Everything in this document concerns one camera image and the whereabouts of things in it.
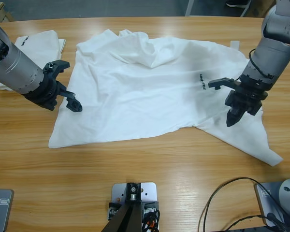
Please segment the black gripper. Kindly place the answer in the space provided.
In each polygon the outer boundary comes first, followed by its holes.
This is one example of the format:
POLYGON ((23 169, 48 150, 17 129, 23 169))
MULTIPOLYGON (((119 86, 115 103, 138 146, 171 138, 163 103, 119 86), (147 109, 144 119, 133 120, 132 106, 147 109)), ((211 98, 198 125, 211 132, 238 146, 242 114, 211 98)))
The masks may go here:
POLYGON ((50 69, 45 71, 43 80, 39 83, 39 86, 34 91, 30 91, 23 96, 33 102, 34 104, 53 111, 57 105, 57 95, 61 95, 64 91, 64 97, 66 97, 67 105, 66 107, 72 112, 81 112, 83 107, 81 103, 76 99, 75 94, 66 91, 66 87, 59 81, 56 77, 59 73, 62 73, 63 69, 50 69))
POLYGON ((226 119, 227 127, 239 122, 245 112, 254 116, 262 107, 261 101, 268 96, 262 79, 256 80, 249 76, 242 78, 241 82, 226 78, 226 86, 233 89, 225 100, 225 104, 230 107, 226 119))

